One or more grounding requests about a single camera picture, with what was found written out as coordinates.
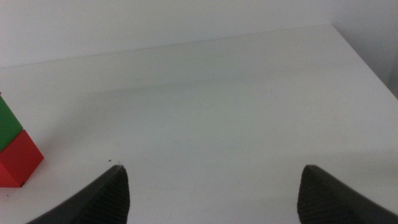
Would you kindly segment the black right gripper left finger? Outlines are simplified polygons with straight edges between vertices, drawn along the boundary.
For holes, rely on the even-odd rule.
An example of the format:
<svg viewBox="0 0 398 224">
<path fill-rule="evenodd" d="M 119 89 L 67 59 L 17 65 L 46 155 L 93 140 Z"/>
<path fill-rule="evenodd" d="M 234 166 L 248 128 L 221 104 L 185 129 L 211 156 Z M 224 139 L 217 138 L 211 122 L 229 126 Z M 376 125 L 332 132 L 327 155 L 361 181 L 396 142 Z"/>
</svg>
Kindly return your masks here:
<svg viewBox="0 0 398 224">
<path fill-rule="evenodd" d="M 120 223 L 127 222 L 130 208 L 126 169 L 115 165 L 84 189 L 35 218 L 31 223 Z"/>
</svg>

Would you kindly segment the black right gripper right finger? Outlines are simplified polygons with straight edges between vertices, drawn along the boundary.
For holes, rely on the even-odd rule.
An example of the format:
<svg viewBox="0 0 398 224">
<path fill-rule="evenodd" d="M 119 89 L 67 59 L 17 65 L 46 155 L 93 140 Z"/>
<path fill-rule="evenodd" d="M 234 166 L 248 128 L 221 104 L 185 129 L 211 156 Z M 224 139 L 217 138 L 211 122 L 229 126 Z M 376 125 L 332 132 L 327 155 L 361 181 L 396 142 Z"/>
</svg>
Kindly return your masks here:
<svg viewBox="0 0 398 224">
<path fill-rule="evenodd" d="M 301 223 L 397 224 L 397 214 L 316 165 L 302 171 L 297 213 Z"/>
</svg>

